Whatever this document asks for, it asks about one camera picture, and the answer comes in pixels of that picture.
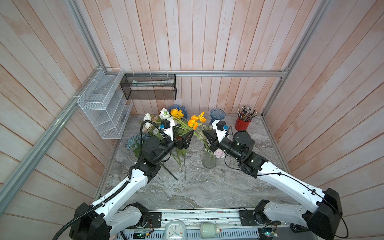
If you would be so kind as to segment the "pastel mixed flower bouquet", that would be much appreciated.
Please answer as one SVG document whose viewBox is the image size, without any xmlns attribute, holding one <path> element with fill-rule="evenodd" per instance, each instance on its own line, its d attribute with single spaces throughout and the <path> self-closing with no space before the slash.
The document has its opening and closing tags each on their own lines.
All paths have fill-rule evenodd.
<svg viewBox="0 0 384 240">
<path fill-rule="evenodd" d="M 217 141 L 219 140 L 219 137 L 217 135 L 217 131 L 212 126 L 208 126 L 208 127 L 207 126 L 203 126 L 203 131 L 208 131 L 208 132 L 209 131 L 213 131 L 213 133 L 216 134 L 216 137 L 212 138 L 212 136 L 210 135 L 210 137 L 208 138 L 203 133 L 203 136 L 206 139 L 206 143 L 205 143 L 206 151 L 208 151 L 209 154 L 214 155 L 217 159 L 223 159 L 225 157 L 224 151 L 222 151 L 221 149 L 217 148 L 214 152 L 212 152 L 211 149 L 210 149 L 210 147 L 211 147 L 210 139 L 217 140 Z"/>
</svg>

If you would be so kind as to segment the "white analog clock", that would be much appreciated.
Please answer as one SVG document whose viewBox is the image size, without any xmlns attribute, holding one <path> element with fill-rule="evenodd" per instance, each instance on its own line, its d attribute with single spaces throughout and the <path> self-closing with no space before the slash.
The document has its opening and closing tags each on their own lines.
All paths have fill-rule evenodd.
<svg viewBox="0 0 384 240">
<path fill-rule="evenodd" d="M 185 240 L 187 238 L 186 225 L 178 220 L 169 222 L 165 227 L 165 240 Z"/>
</svg>

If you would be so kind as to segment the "blue purple glass vase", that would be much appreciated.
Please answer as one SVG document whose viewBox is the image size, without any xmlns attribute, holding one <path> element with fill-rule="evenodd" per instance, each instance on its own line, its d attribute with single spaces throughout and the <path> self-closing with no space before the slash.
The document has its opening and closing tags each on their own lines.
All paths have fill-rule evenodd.
<svg viewBox="0 0 384 240">
<path fill-rule="evenodd" d="M 210 121 L 210 125 L 212 125 L 212 123 L 215 121 L 215 120 L 222 120 L 226 117 L 226 113 L 221 110 L 221 109 L 212 109 L 210 111 L 210 117 L 211 117 L 211 121 Z"/>
</svg>

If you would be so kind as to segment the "pale green cylinder device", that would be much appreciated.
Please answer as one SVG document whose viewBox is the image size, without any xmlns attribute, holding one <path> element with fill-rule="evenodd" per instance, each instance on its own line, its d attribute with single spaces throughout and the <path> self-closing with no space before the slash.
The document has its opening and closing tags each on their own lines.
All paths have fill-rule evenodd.
<svg viewBox="0 0 384 240">
<path fill-rule="evenodd" d="M 200 225 L 201 238 L 202 239 L 212 239 L 219 235 L 222 230 L 212 223 L 202 223 Z"/>
</svg>

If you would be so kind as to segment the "black mesh wall basket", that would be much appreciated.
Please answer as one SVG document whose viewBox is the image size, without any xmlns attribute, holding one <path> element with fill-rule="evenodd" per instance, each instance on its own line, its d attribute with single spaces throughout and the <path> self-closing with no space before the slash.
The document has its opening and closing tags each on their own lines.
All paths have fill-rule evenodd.
<svg viewBox="0 0 384 240">
<path fill-rule="evenodd" d="M 124 74 L 120 86 L 129 101 L 174 101 L 177 81 L 173 74 Z"/>
</svg>

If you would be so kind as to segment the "yellow poppy flower stem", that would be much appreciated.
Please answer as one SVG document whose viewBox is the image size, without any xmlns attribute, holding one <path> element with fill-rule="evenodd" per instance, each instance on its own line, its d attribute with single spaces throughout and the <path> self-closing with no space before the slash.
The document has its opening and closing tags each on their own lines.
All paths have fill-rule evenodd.
<svg viewBox="0 0 384 240">
<path fill-rule="evenodd" d="M 204 144 L 205 151 L 209 150 L 209 143 L 207 138 L 203 134 L 204 123 L 207 121 L 202 112 L 200 115 L 192 115 L 189 119 L 185 118 L 181 110 L 173 109 L 170 115 L 175 120 L 176 129 L 179 135 L 186 134 L 190 131 L 194 131 L 194 136 Z"/>
</svg>

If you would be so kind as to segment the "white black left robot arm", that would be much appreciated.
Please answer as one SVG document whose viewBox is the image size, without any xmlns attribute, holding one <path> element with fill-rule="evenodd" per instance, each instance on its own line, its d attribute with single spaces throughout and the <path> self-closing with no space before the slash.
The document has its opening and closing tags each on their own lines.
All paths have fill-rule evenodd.
<svg viewBox="0 0 384 240">
<path fill-rule="evenodd" d="M 162 167 L 163 159 L 173 149 L 182 150 L 189 147 L 194 130 L 179 136 L 173 132 L 176 127 L 173 120 L 163 120 L 160 126 L 145 120 L 140 128 L 145 124 L 154 126 L 162 138 L 151 136 L 143 140 L 143 132 L 140 131 L 139 157 L 137 163 L 129 168 L 128 176 L 90 205 L 81 204 L 76 209 L 74 218 L 54 235 L 55 240 L 66 230 L 69 230 L 72 240 L 108 240 L 128 226 L 146 223 L 148 211 L 141 204 L 134 203 L 126 211 L 120 211 L 120 207 L 156 176 Z"/>
</svg>

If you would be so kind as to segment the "red pencil bucket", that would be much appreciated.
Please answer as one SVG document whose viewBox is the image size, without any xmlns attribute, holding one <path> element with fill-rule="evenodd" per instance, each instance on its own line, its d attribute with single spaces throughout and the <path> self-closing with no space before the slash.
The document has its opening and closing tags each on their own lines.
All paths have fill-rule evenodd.
<svg viewBox="0 0 384 240">
<path fill-rule="evenodd" d="M 237 131 L 246 131 L 251 121 L 243 121 L 240 117 L 237 118 L 235 129 Z"/>
</svg>

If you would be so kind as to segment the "white small-flower green bunch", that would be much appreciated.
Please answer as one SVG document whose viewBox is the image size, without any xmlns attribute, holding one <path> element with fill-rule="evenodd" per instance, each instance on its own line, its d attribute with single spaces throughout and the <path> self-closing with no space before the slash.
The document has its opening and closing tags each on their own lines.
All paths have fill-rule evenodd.
<svg viewBox="0 0 384 240">
<path fill-rule="evenodd" d="M 154 127 L 156 127 L 159 130 L 159 133 L 153 134 L 153 136 L 158 137 L 161 140 L 162 134 L 160 133 L 160 125 L 158 126 L 155 123 Z M 178 131 L 176 129 L 176 124 L 173 127 L 173 136 L 174 135 L 179 135 Z M 180 151 L 178 149 L 173 149 L 172 152 L 164 158 L 164 161 L 156 162 L 156 163 L 159 164 L 162 168 L 164 168 L 168 173 L 170 173 L 171 171 L 165 166 L 165 162 L 167 162 L 168 160 L 173 158 L 180 166 L 183 165 L 185 167 L 186 166 L 186 160 L 185 160 L 186 154 L 187 154 L 187 150 L 181 150 Z"/>
</svg>

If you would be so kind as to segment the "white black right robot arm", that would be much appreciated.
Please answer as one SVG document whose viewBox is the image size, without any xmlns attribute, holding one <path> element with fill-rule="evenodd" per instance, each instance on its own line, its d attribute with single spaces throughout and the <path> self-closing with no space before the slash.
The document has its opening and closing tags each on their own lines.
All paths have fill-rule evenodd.
<svg viewBox="0 0 384 240">
<path fill-rule="evenodd" d="M 237 160 L 240 171 L 271 184 L 298 202 L 298 205 L 281 205 L 261 201 L 255 210 L 258 223 L 282 221 L 307 228 L 324 240 L 336 238 L 339 224 L 345 222 L 337 191 L 331 188 L 324 191 L 279 169 L 253 151 L 255 142 L 246 131 L 237 132 L 232 140 L 227 138 L 226 131 L 204 130 L 203 134 L 211 151 L 224 151 Z"/>
</svg>

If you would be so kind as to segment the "light blue rose bunch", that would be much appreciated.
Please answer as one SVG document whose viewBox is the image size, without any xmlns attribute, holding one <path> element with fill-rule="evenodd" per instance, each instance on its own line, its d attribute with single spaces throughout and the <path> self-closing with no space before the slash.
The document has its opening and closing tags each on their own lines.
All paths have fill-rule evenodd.
<svg viewBox="0 0 384 240">
<path fill-rule="evenodd" d="M 148 133 L 142 133 L 142 143 L 146 139 L 148 139 L 150 136 L 151 135 Z M 137 158 L 139 157 L 139 153 L 140 153 L 140 150 L 139 150 L 140 141 L 139 140 L 140 140 L 140 134 L 137 134 L 136 136 L 131 137 L 126 144 L 126 149 L 132 151 Z"/>
</svg>

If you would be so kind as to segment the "white ranunculus flower stem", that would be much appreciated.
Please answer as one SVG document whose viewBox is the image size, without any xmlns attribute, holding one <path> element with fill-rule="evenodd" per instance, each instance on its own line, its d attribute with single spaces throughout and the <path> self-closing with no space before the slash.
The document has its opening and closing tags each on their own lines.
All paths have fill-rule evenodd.
<svg viewBox="0 0 384 240">
<path fill-rule="evenodd" d="M 170 115 L 170 113 L 167 111 L 167 109 L 162 109 L 158 116 L 157 115 L 156 116 L 151 115 L 149 113 L 145 114 L 143 120 L 144 121 L 150 120 L 159 126 L 161 124 L 162 120 L 170 120 L 172 118 L 173 117 Z M 150 123 L 144 124 L 143 131 L 146 133 L 152 133 L 152 134 L 158 134 L 159 133 L 159 130 Z"/>
</svg>

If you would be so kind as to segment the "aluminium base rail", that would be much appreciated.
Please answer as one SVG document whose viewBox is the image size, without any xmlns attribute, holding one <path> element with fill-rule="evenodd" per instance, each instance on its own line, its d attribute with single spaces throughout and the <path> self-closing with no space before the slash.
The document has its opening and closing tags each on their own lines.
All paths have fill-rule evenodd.
<svg viewBox="0 0 384 240">
<path fill-rule="evenodd" d="M 312 232 L 294 233 L 290 224 L 259 225 L 250 208 L 152 210 L 146 228 L 130 227 L 117 240 L 316 240 Z"/>
</svg>

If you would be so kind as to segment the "coloured pencils bundle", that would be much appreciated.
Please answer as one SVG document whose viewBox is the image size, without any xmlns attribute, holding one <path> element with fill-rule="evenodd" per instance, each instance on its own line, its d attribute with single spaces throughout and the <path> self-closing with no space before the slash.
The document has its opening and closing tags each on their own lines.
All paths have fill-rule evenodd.
<svg viewBox="0 0 384 240">
<path fill-rule="evenodd" d="M 238 109 L 238 117 L 244 122 L 250 122 L 257 115 L 257 111 L 252 106 L 242 105 Z"/>
</svg>

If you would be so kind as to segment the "blue hydrangea flower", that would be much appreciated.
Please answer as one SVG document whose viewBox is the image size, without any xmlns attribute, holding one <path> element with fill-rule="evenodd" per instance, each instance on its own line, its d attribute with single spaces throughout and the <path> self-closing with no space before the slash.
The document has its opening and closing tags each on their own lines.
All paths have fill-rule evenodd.
<svg viewBox="0 0 384 240">
<path fill-rule="evenodd" d="M 180 105 L 173 105 L 172 107 L 169 107 L 168 112 L 170 115 L 177 119 L 187 118 L 188 117 L 188 111 L 185 107 Z"/>
</svg>

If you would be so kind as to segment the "clear ribbed glass vase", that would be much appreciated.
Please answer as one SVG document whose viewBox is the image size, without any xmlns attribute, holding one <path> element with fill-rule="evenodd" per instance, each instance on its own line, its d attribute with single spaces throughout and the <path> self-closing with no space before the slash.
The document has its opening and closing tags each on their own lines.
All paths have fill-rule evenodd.
<svg viewBox="0 0 384 240">
<path fill-rule="evenodd" d="M 202 164 L 207 169 L 213 169 L 217 166 L 217 157 L 208 148 L 203 148 Z"/>
</svg>

